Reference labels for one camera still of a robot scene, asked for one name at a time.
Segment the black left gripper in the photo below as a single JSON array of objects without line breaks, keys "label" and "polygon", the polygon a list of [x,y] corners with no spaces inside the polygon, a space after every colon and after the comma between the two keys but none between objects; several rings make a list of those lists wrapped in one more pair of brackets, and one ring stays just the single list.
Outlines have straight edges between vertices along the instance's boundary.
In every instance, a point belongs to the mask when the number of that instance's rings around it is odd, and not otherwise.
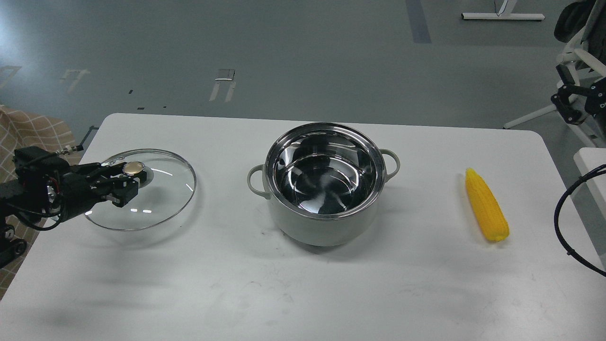
[{"label": "black left gripper", "polygon": [[65,222],[107,200],[116,207],[125,207],[138,195],[139,182],[108,182],[116,177],[146,181],[146,166],[143,162],[96,162],[69,167],[59,181],[59,215],[52,220]]}]

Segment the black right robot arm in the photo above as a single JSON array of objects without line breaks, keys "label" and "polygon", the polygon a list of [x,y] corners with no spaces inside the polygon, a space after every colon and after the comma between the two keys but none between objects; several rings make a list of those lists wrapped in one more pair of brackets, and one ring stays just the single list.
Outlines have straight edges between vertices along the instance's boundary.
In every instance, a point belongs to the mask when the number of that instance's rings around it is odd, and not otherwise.
[{"label": "black right robot arm", "polygon": [[551,96],[556,111],[568,125],[578,126],[592,118],[599,127],[606,123],[606,80],[600,78],[593,84],[582,87],[563,84]]}]

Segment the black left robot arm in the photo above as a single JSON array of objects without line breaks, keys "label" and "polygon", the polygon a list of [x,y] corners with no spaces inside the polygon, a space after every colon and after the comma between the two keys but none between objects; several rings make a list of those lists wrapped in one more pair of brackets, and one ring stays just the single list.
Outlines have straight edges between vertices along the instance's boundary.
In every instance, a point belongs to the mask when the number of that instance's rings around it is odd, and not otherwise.
[{"label": "black left robot arm", "polygon": [[153,179],[153,172],[142,162],[71,165],[63,159],[82,149],[82,145],[67,146],[51,153],[30,146],[14,151],[17,179],[2,183],[0,190],[2,266],[27,250],[26,240],[15,237],[15,227],[7,223],[9,216],[39,232],[45,231],[39,222],[53,218],[55,223],[47,227],[51,230],[97,203],[109,201],[124,207]]}]

